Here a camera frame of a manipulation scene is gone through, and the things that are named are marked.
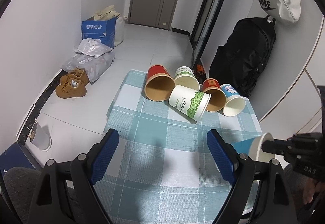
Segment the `person's right hand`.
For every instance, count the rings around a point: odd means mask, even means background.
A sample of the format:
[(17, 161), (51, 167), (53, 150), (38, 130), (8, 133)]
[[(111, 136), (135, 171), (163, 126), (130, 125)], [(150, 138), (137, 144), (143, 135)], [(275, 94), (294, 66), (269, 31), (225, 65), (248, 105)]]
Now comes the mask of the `person's right hand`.
[(324, 190), (324, 182), (318, 182), (313, 178), (308, 178), (303, 189), (303, 204), (306, 205), (311, 203), (313, 201), (313, 196), (315, 195), (315, 193), (320, 193)]

